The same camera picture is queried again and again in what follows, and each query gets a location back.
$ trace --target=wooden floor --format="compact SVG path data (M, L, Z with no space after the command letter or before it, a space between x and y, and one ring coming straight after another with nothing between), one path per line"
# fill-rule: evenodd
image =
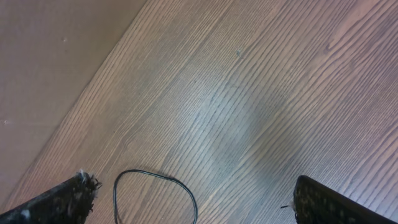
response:
M306 174L398 221L398 2L148 0L3 210L78 169L191 188L198 223L294 223ZM178 186L131 174L123 223L190 223Z

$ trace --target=floor plank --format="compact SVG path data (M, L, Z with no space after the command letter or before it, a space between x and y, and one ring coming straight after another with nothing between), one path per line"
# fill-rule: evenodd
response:
M83 168L111 223L124 169L172 175L199 223L293 223L307 174L398 220L398 2L148 0L4 208ZM182 189L132 174L124 223L189 223Z

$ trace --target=black wire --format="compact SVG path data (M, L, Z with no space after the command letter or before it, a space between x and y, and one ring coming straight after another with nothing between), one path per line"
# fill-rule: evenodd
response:
M125 171L121 172L118 175L116 180L114 180L114 184L113 184L113 216L114 216L115 224L118 224L118 205L117 205L117 201L116 201L116 188L118 186L119 179L124 174L126 174L128 172L138 172L138 173L141 173L141 174L151 175L151 176L154 176L154 177L158 177L160 179L169 180L169 181L174 182L174 183L178 184L179 186L181 186L184 190L186 190L188 192L189 196L191 196L192 203L193 203L193 211L195 212L192 224L196 224L196 222L198 220L198 205L197 205L197 201L195 200L195 197L193 196L192 192L189 190L189 188L187 186L185 186L181 181L177 180L176 178L165 177L165 176L162 176L162 175L159 175L159 174L154 174L154 173L151 173L151 172L148 172L148 171L137 170L137 169L125 170Z

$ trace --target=laminate flooring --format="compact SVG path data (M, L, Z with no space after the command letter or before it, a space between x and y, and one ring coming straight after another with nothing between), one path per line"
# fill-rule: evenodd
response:
M397 67L397 1L148 0L3 207L84 169L112 223L145 169L198 223L294 223L305 174L398 221ZM142 174L118 206L193 218Z

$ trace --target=wall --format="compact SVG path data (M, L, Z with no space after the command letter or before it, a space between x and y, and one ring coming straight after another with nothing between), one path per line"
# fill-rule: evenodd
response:
M144 2L0 2L0 203Z

